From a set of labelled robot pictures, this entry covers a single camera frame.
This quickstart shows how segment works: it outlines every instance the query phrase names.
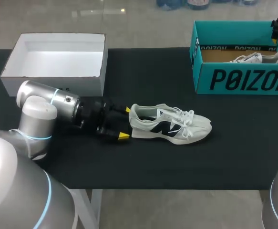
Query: empty white box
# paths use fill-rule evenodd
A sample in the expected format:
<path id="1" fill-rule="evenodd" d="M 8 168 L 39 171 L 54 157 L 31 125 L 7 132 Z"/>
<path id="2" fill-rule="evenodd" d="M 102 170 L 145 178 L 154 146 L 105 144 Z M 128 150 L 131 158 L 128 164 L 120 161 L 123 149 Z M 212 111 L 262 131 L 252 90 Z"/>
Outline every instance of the empty white box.
<path id="1" fill-rule="evenodd" d="M 1 74 L 10 96 L 32 80 L 79 96 L 102 96 L 108 50 L 105 34 L 24 33 Z"/>

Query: teal box lid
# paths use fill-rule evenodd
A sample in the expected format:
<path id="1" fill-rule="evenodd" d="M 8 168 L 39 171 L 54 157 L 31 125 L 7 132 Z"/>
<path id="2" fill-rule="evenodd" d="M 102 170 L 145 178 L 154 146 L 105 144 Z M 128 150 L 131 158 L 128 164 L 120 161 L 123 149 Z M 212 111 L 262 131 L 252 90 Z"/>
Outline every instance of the teal box lid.
<path id="1" fill-rule="evenodd" d="M 278 51 L 270 25 L 270 21 L 195 21 L 190 58 L 196 92 L 278 95 L 278 64 L 229 63 L 220 58 L 229 52 Z M 206 53 L 215 61 L 206 61 Z"/>

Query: shoe sole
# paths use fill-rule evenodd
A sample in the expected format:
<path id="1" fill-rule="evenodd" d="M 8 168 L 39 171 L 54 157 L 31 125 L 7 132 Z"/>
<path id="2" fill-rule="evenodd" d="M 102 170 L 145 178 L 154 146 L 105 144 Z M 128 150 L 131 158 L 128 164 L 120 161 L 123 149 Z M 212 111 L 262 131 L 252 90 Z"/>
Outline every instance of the shoe sole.
<path id="1" fill-rule="evenodd" d="M 143 131 L 143 130 L 136 130 L 133 129 L 133 133 L 131 135 L 131 137 L 133 138 L 144 138 L 144 139 L 148 139 L 148 138 L 164 138 L 168 141 L 170 141 L 171 143 L 175 144 L 175 145 L 186 145 L 186 144 L 191 144 L 197 141 L 200 141 L 202 139 L 204 139 L 206 136 L 200 137 L 200 138 L 195 138 L 194 139 L 189 139 L 189 140 L 180 140 L 180 139 L 176 139 L 170 136 L 166 136 L 160 133 L 153 133 L 153 132 L 149 132 L 149 131 Z"/>

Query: gray floor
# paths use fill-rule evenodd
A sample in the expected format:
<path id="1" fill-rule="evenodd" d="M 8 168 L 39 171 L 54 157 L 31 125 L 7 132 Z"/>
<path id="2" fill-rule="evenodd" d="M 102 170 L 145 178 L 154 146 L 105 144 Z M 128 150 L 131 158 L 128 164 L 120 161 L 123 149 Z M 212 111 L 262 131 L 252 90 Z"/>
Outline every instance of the gray floor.
<path id="1" fill-rule="evenodd" d="M 278 0 L 168 12 L 155 0 L 0 0 L 0 49 L 24 32 L 101 32 L 109 48 L 189 47 L 194 20 L 277 17 Z M 261 207 L 257 190 L 105 190 L 101 229 L 260 229 Z"/>
<path id="2" fill-rule="evenodd" d="M 262 229 L 257 191 L 105 190 L 101 229 Z"/>

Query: black tablecloth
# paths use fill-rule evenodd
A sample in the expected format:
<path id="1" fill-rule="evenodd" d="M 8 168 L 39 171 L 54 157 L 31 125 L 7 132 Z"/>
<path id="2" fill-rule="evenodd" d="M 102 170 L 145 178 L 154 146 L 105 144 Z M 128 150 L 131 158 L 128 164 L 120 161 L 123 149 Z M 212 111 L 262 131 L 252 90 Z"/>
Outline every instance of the black tablecloth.
<path id="1" fill-rule="evenodd" d="M 9 53 L 0 50 L 0 73 Z M 206 140 L 183 146 L 56 135 L 40 166 L 67 187 L 269 188 L 278 169 L 278 96 L 195 94 L 188 48 L 109 50 L 104 96 L 129 106 L 193 109 L 213 130 Z M 0 129 L 17 128 L 20 114 L 0 81 Z"/>

